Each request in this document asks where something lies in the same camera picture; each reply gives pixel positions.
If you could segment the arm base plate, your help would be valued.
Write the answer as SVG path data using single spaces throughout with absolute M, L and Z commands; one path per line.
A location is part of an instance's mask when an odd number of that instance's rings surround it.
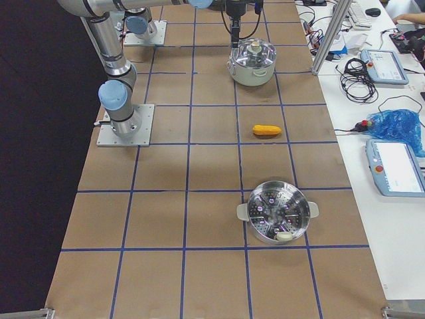
M 148 147 L 154 118 L 154 104 L 133 105 L 132 117 L 125 122 L 110 119 L 105 113 L 102 120 L 94 123 L 99 127 L 99 147 Z
M 144 19 L 126 20 L 127 33 L 124 45 L 127 47 L 162 47 L 165 44 L 167 21 Z

